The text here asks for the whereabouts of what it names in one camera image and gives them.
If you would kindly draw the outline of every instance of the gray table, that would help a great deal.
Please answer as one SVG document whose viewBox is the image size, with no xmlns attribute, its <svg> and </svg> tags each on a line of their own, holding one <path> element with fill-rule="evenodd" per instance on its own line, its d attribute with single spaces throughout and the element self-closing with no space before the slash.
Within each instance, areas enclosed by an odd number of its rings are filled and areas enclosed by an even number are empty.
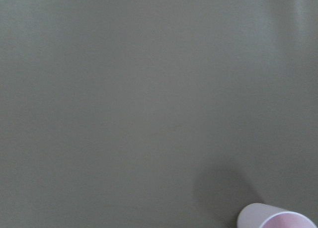
<svg viewBox="0 0 318 228">
<path fill-rule="evenodd" d="M 318 222 L 318 0 L 0 0 L 0 227 Z"/>
</svg>

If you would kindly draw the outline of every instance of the gray surface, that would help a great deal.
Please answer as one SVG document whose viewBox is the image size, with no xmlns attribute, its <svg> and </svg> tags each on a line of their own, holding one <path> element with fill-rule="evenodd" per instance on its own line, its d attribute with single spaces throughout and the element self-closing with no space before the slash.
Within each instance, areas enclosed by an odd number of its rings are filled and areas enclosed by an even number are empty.
<svg viewBox="0 0 318 228">
<path fill-rule="evenodd" d="M 0 0 L 0 227 L 318 222 L 318 0 Z"/>
</svg>

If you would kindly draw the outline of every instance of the white cup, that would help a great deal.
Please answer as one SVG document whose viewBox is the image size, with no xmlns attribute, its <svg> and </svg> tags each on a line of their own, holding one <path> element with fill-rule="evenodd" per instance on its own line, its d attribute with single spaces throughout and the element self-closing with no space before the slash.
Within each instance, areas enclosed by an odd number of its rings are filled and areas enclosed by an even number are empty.
<svg viewBox="0 0 318 228">
<path fill-rule="evenodd" d="M 240 212 L 238 228 L 317 228 L 307 217 L 296 212 L 253 203 Z"/>
</svg>

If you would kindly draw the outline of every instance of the cup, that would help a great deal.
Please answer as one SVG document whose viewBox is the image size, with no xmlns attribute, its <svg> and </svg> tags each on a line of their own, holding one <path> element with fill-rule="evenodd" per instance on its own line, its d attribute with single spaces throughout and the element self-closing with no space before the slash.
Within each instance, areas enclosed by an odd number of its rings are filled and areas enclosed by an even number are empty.
<svg viewBox="0 0 318 228">
<path fill-rule="evenodd" d="M 240 212 L 238 228 L 317 228 L 302 214 L 262 203 L 253 203 Z"/>
</svg>

